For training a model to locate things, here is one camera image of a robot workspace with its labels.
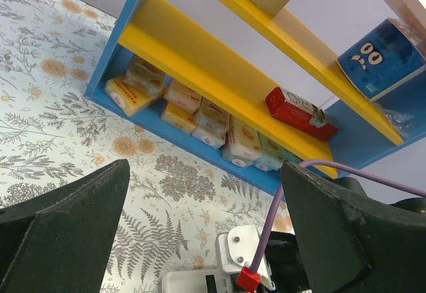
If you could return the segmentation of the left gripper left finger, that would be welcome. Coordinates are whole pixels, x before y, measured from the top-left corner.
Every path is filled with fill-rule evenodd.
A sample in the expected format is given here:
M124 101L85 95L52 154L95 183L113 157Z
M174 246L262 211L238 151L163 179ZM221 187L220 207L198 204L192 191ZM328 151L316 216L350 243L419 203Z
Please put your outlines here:
M1 291L99 292L129 180L116 160L1 209Z

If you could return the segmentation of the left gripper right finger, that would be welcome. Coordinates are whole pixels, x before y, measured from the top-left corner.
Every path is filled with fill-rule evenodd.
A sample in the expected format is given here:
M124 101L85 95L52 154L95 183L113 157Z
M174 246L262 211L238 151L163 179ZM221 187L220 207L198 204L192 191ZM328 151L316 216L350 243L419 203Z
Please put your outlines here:
M313 292L424 292L425 215L348 190L296 164L282 186Z

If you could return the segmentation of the white remote control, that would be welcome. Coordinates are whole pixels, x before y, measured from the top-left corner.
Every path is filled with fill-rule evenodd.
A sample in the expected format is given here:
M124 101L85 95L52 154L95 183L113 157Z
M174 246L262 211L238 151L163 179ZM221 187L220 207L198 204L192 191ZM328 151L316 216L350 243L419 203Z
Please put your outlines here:
M209 293L239 292L232 284L231 277L218 269L172 271L166 273L161 280L162 293Z

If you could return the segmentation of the white blue small box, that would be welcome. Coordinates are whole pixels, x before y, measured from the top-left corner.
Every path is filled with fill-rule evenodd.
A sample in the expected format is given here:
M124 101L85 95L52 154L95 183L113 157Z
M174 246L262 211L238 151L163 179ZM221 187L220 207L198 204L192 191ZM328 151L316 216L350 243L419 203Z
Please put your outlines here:
M262 133L258 133L262 156L255 160L254 166L262 171L269 172L271 170L279 171L285 160L294 163L301 163L302 159L283 148L273 140L269 139Z

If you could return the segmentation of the floral table mat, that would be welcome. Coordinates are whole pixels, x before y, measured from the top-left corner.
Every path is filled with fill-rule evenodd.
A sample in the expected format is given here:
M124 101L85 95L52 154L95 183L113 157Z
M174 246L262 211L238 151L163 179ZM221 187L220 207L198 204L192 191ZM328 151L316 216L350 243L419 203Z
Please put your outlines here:
M272 197L90 102L114 17L79 0L1 0L1 206L125 158L130 184L101 292L159 292L217 266L216 235L261 228Z

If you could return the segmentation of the red flat box on shelf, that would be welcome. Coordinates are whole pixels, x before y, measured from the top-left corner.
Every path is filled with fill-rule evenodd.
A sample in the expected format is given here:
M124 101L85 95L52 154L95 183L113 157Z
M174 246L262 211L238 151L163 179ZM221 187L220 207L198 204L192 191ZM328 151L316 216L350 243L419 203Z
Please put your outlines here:
M275 119L321 141L327 142L340 131L335 118L282 87L274 88L265 101Z

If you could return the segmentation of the white orange small box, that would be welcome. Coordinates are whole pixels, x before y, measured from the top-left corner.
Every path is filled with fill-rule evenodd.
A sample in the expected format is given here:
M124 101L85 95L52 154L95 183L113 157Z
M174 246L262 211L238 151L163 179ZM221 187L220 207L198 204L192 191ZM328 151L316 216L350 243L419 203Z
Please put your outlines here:
M258 132L240 119L230 116L222 158L234 166L246 168L262 156Z

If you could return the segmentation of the yellow and white small box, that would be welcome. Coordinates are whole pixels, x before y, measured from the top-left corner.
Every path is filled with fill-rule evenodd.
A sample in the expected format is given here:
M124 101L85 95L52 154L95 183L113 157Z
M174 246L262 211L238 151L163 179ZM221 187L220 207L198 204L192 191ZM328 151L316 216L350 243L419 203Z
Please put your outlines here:
M131 117L163 96L165 81L164 71L139 56L134 56L123 76L106 82L105 93Z

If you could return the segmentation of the blue and white tub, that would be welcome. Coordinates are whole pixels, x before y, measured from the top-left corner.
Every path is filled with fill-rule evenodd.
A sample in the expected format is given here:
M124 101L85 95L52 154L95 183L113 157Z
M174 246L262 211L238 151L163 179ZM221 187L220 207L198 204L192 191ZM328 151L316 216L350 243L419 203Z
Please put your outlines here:
M425 36L388 18L337 58L350 83L371 102L425 70Z

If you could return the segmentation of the blue shelf with coloured boards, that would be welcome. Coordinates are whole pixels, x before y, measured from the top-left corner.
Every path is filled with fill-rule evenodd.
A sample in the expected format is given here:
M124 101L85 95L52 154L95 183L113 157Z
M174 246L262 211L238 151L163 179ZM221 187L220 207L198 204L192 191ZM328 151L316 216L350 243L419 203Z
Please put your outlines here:
M174 1L126 0L88 83L88 99L118 113L119 107L105 94L104 84L124 73L132 56L139 54L302 158L324 156L363 168L400 149L392 128L346 80L335 53L291 11L284 9L278 18L272 18L249 0L186 0L210 21L216 20L216 14L206 2L217 2L234 21L244 21L281 51L282 59L275 66L282 69L283 79L297 88L313 90L312 84L290 72L287 62L293 61L313 82L337 96L329 112L338 118L341 130L329 143L273 119L264 99L281 80L227 47L187 17Z

